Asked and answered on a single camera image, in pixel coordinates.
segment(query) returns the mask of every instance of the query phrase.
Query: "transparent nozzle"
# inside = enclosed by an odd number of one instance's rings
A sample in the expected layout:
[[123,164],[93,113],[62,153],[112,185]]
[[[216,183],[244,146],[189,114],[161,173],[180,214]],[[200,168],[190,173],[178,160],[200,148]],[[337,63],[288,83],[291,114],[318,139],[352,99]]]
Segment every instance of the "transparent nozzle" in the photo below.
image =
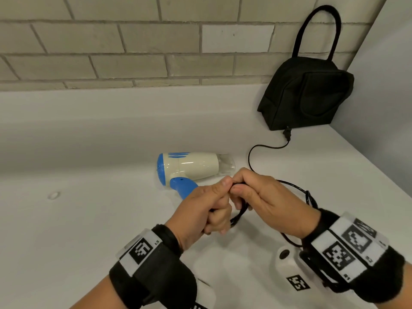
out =
[[232,156],[229,154],[216,154],[219,161],[219,175],[221,176],[233,176],[236,172],[236,165]]

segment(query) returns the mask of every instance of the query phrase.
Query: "forearm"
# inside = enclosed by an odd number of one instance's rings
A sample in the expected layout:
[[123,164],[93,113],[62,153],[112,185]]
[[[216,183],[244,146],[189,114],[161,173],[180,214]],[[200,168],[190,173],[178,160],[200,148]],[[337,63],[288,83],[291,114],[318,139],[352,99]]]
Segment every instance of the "forearm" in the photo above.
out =
[[109,276],[100,281],[81,300],[70,309],[124,309],[123,302],[117,296]]
[[412,265],[405,263],[403,272],[403,287],[399,295],[383,304],[376,304],[379,309],[410,309],[412,308]]

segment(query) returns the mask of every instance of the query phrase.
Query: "hand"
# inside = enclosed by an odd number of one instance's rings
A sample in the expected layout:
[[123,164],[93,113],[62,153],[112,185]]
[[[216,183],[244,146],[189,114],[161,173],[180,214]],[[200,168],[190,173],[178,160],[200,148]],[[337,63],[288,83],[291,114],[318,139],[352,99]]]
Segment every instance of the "hand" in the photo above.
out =
[[320,211],[305,204],[273,177],[242,168],[233,176],[233,182],[247,184],[235,184],[230,189],[236,209],[240,210],[239,198],[243,198],[271,228],[303,239],[318,225]]
[[216,184],[195,188],[165,223],[183,250],[200,239],[203,233],[219,231],[225,234],[230,229],[232,206],[228,192],[232,184],[232,178],[226,176]]

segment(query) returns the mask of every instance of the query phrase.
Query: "brick wall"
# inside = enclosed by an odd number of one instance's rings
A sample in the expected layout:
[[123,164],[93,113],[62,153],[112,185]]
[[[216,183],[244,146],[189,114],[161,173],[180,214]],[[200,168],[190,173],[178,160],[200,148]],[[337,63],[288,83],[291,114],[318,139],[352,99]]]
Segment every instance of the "brick wall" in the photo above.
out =
[[[385,0],[0,0],[0,91],[265,83],[313,8],[346,69]],[[301,46],[324,58],[317,14]]]

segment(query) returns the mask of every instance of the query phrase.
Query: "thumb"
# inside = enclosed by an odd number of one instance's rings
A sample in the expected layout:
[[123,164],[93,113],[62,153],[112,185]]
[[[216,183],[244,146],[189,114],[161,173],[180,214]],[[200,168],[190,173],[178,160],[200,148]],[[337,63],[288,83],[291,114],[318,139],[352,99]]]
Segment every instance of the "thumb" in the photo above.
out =
[[260,198],[259,194],[246,184],[236,184],[230,189],[230,193],[243,198],[257,212],[268,204]]
[[200,196],[205,205],[212,208],[213,205],[227,194],[233,184],[232,178],[225,176],[218,183],[206,187],[205,192]]

